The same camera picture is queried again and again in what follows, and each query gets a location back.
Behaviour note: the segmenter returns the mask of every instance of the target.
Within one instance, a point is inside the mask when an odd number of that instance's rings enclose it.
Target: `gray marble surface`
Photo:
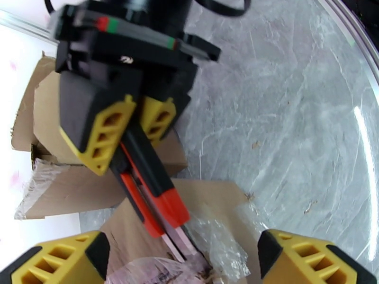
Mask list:
[[[196,5],[187,31],[223,53],[176,127],[179,176],[233,180],[252,231],[331,240],[378,275],[379,108],[359,49],[317,0],[253,0],[241,19]]]

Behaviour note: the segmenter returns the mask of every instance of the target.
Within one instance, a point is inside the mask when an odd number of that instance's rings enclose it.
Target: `marble countertop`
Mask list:
[[[361,49],[318,0],[253,0],[239,19],[196,5],[187,31],[222,55],[199,64],[176,126],[180,177],[233,180],[254,231],[328,239],[378,275],[379,107]]]

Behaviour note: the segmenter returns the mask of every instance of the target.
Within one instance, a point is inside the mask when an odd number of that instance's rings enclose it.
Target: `cardboard piece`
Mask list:
[[[260,283],[257,242],[235,211],[248,201],[239,187],[227,181],[173,179],[173,182],[190,212],[223,223],[249,255],[247,265],[252,274],[238,283]],[[161,238],[150,237],[127,199],[101,230],[111,245],[108,275],[135,259],[167,258],[170,252]]]
[[[34,175],[25,187],[25,197],[15,214],[17,218],[40,219],[109,208],[125,198],[110,172],[98,177],[80,165],[60,136],[59,74],[54,68],[54,58],[43,56],[38,62],[13,127],[14,149],[30,151],[33,163],[37,158],[52,162],[33,165]],[[156,152],[170,176],[187,166],[175,132],[167,135]],[[68,164],[67,169],[61,169],[62,164]]]

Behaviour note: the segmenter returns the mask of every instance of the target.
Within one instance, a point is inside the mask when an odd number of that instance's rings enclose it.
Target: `cardboard box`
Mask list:
[[[59,74],[54,67],[55,59],[51,57],[43,56],[38,62],[14,122],[12,147],[31,152],[34,164],[16,219],[109,208],[125,198],[112,173],[96,176],[80,164],[61,137]],[[168,134],[156,152],[170,176],[187,166],[175,132]]]
[[[238,283],[260,283],[257,242],[236,212],[236,207],[248,202],[239,187],[228,181],[173,179],[173,182],[191,213],[204,219],[219,221],[248,254],[247,266],[251,275]],[[167,253],[170,252],[161,238],[150,237],[127,199],[101,230],[106,233],[111,245],[108,275],[112,275],[135,259],[167,258]]]

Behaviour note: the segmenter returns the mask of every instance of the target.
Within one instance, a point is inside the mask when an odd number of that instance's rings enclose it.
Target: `black cable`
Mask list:
[[[215,0],[195,0],[198,4],[206,9],[213,11],[222,16],[239,17],[244,15],[249,10],[252,0],[244,0],[244,8],[237,9],[217,2]]]
[[[44,0],[44,1],[45,1],[47,12],[49,12],[49,14],[52,14],[55,10],[53,8],[53,5],[51,4],[51,1],[50,0]]]

